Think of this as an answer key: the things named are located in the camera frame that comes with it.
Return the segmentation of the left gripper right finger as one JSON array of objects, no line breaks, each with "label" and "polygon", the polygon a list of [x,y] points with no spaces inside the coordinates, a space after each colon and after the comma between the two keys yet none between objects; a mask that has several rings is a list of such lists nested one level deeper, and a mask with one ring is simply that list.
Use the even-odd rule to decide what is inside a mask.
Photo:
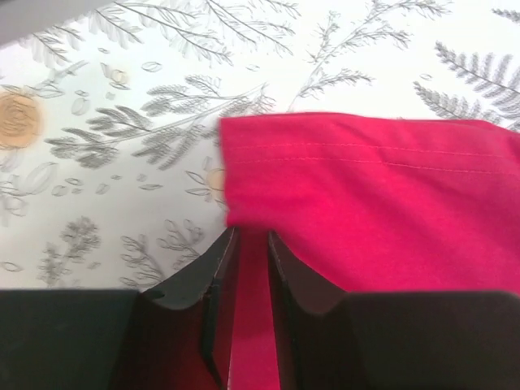
[{"label": "left gripper right finger", "polygon": [[282,389],[364,389],[346,292],[308,267],[275,232],[268,274]]}]

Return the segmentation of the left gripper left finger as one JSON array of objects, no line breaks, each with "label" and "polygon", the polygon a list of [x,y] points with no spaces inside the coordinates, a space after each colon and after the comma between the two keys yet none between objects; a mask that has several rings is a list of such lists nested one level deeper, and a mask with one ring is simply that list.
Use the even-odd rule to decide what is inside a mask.
[{"label": "left gripper left finger", "polygon": [[110,388],[227,388],[239,254],[240,232],[228,228],[199,258],[137,296]]}]

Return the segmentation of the magenta t shirt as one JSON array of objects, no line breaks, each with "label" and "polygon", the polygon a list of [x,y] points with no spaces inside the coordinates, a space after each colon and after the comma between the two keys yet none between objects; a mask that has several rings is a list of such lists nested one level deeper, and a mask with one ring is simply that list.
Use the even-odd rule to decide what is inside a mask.
[{"label": "magenta t shirt", "polygon": [[517,133],[307,112],[222,119],[219,135],[244,240],[232,388],[279,387],[268,232],[347,290],[519,290]]}]

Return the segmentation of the floral table mat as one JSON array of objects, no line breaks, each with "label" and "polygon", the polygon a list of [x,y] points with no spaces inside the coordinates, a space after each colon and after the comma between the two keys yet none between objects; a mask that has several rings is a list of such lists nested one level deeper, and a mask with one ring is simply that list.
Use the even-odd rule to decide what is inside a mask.
[{"label": "floral table mat", "polygon": [[1,44],[1,285],[147,289],[224,228],[217,121],[519,129],[516,1],[113,1]]}]

